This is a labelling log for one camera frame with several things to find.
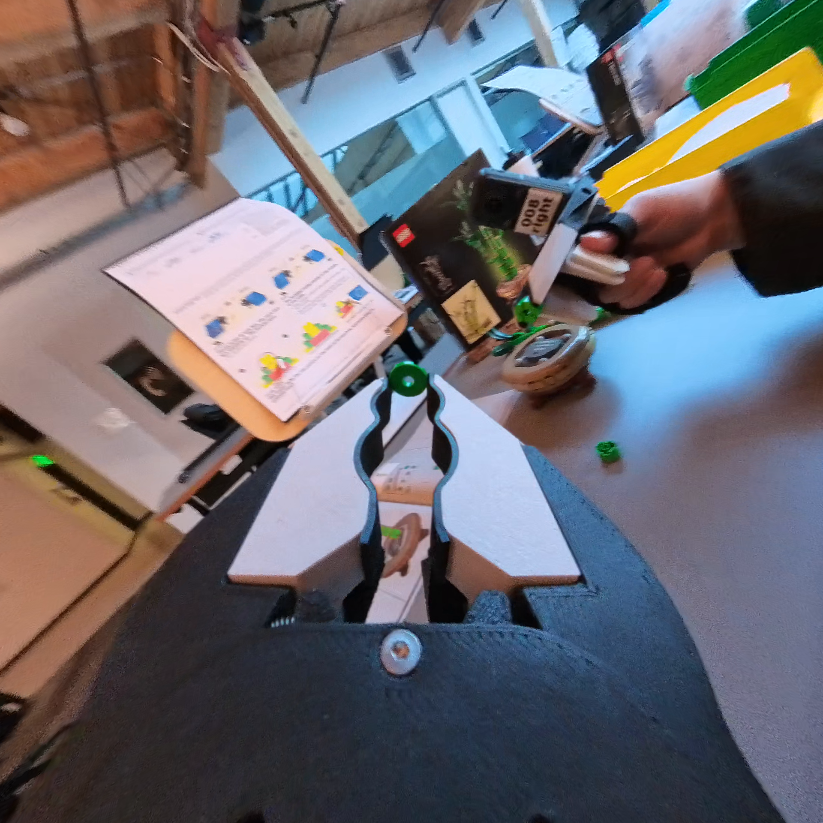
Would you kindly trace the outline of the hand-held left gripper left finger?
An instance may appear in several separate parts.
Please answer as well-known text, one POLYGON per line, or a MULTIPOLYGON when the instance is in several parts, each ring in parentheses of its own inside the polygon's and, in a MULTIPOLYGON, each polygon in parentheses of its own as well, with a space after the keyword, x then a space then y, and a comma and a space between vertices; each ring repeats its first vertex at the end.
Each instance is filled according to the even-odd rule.
POLYGON ((228 569, 228 580, 322 592, 363 623, 384 571, 372 474, 392 390, 379 379, 300 437, 228 569))

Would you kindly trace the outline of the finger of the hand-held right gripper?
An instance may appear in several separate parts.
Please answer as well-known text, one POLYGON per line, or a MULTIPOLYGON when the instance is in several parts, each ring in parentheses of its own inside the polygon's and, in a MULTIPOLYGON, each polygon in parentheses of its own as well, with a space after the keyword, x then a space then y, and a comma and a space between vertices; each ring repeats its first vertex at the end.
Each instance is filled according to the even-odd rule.
POLYGON ((531 265, 528 283, 532 301, 542 305, 554 285, 566 259, 578 242, 578 232, 571 226, 555 224, 531 265))

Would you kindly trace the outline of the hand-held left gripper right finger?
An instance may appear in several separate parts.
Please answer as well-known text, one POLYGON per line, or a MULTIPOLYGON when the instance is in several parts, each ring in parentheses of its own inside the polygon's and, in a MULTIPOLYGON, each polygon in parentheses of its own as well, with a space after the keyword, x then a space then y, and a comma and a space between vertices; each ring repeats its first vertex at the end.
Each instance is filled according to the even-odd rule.
POLYGON ((431 458, 441 471, 424 564, 427 615, 459 623, 483 592, 571 586, 580 566, 521 442, 439 376, 431 458))

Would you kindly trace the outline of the yellow plastic bin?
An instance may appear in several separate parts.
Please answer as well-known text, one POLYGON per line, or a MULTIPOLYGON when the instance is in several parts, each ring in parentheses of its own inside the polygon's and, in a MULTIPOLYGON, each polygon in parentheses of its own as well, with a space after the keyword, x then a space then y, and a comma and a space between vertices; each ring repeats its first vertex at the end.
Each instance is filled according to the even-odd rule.
POLYGON ((616 211, 635 194, 710 173, 821 117, 822 67, 805 47, 607 170, 599 193, 616 211))

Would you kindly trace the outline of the person's right forearm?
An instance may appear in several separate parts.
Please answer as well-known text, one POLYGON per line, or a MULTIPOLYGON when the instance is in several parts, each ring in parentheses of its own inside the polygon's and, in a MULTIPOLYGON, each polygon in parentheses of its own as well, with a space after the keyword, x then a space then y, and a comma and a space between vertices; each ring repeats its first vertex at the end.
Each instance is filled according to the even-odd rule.
POLYGON ((770 141, 721 167, 742 232, 732 252, 763 297, 822 286, 822 122, 770 141))

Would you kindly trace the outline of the grey desk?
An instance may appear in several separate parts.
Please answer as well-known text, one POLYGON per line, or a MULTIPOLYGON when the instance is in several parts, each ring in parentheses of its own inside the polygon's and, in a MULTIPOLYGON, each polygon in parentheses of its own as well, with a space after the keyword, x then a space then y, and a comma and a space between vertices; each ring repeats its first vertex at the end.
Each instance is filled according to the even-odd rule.
POLYGON ((589 393, 532 406, 494 357, 447 372, 653 567, 787 821, 822 820, 821 318, 821 290, 760 298, 716 255, 678 299, 598 330, 589 393))

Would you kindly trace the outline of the person's right hand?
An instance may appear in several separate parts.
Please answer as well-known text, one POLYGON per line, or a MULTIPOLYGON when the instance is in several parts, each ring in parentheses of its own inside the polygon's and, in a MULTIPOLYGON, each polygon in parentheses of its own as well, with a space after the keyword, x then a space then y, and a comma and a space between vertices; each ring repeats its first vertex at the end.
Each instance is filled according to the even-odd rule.
POLYGON ((624 213, 637 225, 624 281, 599 290, 600 302, 633 310, 658 297, 667 270, 698 267, 720 252, 743 249, 746 238, 731 184, 723 170, 633 196, 624 213))

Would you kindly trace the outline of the green sprig with leaves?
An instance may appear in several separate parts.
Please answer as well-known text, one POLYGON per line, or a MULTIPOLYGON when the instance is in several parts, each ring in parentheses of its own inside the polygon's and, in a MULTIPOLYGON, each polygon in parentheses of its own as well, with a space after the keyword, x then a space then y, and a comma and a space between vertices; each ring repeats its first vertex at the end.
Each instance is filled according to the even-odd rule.
POLYGON ((532 324, 521 327, 512 333, 492 329, 487 333, 487 336, 495 343, 490 350, 490 355, 495 357, 509 355, 517 345, 520 345, 534 334, 547 330, 552 325, 556 325, 556 322, 552 321, 549 324, 538 325, 532 324))

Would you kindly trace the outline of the black toy set box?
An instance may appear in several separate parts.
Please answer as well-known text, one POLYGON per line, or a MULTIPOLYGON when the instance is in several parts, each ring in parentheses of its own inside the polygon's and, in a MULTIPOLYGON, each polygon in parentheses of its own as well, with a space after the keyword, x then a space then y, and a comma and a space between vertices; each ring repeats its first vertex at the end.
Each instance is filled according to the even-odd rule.
POLYGON ((531 237, 479 225, 469 214, 479 149, 433 185, 382 233, 385 248, 465 351, 516 324, 514 304, 540 250, 531 237))

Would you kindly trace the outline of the tan round pot base model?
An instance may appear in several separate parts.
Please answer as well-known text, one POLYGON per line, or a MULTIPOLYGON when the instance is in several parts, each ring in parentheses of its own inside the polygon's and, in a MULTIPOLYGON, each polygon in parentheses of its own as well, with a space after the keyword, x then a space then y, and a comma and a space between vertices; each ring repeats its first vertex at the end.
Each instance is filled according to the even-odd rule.
POLYGON ((553 324, 530 333, 504 356, 500 380, 532 406, 570 393, 589 393, 596 384, 591 360, 594 332, 585 325, 553 324))

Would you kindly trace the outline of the open instruction booklet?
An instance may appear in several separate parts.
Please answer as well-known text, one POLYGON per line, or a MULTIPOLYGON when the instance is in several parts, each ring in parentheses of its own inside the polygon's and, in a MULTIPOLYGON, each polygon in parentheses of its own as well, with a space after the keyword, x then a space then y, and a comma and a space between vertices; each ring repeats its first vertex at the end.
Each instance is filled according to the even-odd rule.
POLYGON ((434 493, 444 476, 431 457, 432 436, 427 394, 394 394, 384 430, 384 461, 372 474, 384 570, 367 623, 429 621, 423 566, 430 550, 434 493))

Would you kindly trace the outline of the small black toy box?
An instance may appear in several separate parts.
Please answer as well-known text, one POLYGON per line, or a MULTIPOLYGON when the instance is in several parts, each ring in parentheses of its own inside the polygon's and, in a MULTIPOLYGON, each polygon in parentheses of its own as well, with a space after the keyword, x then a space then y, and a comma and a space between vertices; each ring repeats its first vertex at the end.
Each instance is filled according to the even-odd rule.
POLYGON ((661 2, 587 68, 614 143, 653 139, 655 125, 688 96, 687 81, 746 33, 741 1, 661 2))

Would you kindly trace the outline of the green plastic bin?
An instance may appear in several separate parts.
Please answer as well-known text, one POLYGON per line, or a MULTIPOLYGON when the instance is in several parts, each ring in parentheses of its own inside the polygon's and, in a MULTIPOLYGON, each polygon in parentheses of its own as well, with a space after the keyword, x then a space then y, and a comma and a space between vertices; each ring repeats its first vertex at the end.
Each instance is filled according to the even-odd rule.
POLYGON ((685 81, 685 91, 707 108, 797 52, 822 61, 821 1, 756 1, 744 9, 746 33, 685 81))

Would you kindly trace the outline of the black wall sign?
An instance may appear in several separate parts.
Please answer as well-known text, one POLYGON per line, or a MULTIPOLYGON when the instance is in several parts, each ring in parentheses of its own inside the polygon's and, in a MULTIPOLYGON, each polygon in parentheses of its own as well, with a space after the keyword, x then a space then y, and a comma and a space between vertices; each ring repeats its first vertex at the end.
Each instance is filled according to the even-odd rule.
POLYGON ((136 338, 105 358, 102 365, 165 416, 194 395, 193 387, 136 338))

